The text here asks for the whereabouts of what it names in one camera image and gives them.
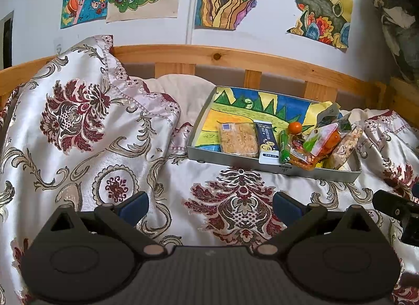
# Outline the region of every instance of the white pipe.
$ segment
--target white pipe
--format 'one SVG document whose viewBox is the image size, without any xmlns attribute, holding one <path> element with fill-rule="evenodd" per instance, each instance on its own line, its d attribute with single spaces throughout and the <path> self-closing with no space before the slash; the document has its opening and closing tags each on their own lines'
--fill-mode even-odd
<svg viewBox="0 0 419 305">
<path fill-rule="evenodd" d="M 186 40 L 185 44 L 192 44 L 192 32 L 194 31 L 195 25 L 195 9 L 196 9 L 196 0 L 189 0 L 189 11 L 188 11 L 188 21 L 186 23 Z"/>
</svg>

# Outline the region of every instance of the wooden headboard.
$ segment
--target wooden headboard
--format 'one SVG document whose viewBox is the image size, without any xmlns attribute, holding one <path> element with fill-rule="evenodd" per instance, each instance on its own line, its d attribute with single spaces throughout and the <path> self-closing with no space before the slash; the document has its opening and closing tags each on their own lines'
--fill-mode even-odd
<svg viewBox="0 0 419 305">
<path fill-rule="evenodd" d="M 259 88 L 262 73 L 303 80 L 304 92 L 298 97 L 334 102 L 338 91 L 344 91 L 362 97 L 370 109 L 394 109 L 412 125 L 419 126 L 419 106 L 406 102 L 394 84 L 387 86 L 380 82 L 366 82 L 303 61 L 259 52 L 198 45 L 117 46 L 112 48 L 111 53 L 123 64 L 154 63 L 156 78 L 169 73 L 194 75 L 196 65 L 206 65 L 244 69 L 243 86 L 251 89 Z M 30 80 L 53 58 L 45 57 L 0 71 L 2 105 L 16 86 Z"/>
</svg>

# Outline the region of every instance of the white floral bedspread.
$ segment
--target white floral bedspread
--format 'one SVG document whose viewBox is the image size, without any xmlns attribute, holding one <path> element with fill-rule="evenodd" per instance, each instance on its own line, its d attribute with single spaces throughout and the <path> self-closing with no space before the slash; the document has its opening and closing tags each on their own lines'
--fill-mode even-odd
<svg viewBox="0 0 419 305">
<path fill-rule="evenodd" d="M 190 75 L 130 78 L 111 47 L 111 36 L 75 45 L 16 89 L 0 113 L 0 305 L 31 299 L 20 259 L 57 206 L 89 211 L 139 190 L 150 210 L 137 227 L 165 245 L 254 248 L 285 228 L 272 214 L 280 190 L 329 210 L 361 204 L 402 269 L 419 271 L 419 249 L 401 243 L 399 224 L 371 203 L 378 189 L 413 199 L 419 181 L 418 132 L 396 113 L 353 110 L 351 121 L 365 121 L 354 184 L 189 161 L 186 141 L 214 86 Z M 417 304 L 418 289 L 397 285 L 393 298 Z"/>
</svg>

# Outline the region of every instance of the bed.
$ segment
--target bed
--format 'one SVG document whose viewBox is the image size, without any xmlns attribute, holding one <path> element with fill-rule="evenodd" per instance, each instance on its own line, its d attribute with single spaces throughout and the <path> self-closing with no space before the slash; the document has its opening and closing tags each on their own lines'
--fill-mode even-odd
<svg viewBox="0 0 419 305">
<path fill-rule="evenodd" d="M 156 78 L 128 76 L 124 64 L 130 63 L 155 63 Z M 243 86 L 252 89 L 259 88 L 262 72 L 303 80 L 300 97 L 319 102 L 335 101 L 338 91 L 359 95 L 367 109 L 352 110 L 350 120 L 365 125 L 357 147 L 361 175 L 355 183 L 338 183 L 188 160 L 186 141 L 214 87 L 194 75 L 196 65 L 244 69 Z M 419 134 L 412 127 L 419 111 L 392 86 L 262 53 L 113 47 L 112 36 L 102 35 L 57 57 L 0 71 L 0 95 L 1 305 L 30 301 L 20 259 L 57 206 L 87 211 L 140 190 L 150 210 L 137 228 L 168 248 L 255 248 L 285 228 L 272 213 L 272 196 L 283 190 L 329 210 L 362 205 L 388 237 L 402 271 L 419 269 L 419 251 L 401 243 L 399 224 L 371 204 L 378 189 L 418 201 L 411 187 L 419 181 Z M 418 289 L 397 284 L 393 300 L 417 303 Z"/>
</svg>

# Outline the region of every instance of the small orange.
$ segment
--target small orange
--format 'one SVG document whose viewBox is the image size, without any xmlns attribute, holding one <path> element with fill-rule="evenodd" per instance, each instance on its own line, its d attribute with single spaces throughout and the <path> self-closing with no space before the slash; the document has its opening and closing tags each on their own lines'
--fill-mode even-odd
<svg viewBox="0 0 419 305">
<path fill-rule="evenodd" d="M 292 122 L 288 125 L 288 132 L 291 135 L 297 135 L 302 131 L 302 125 L 300 122 Z"/>
</svg>

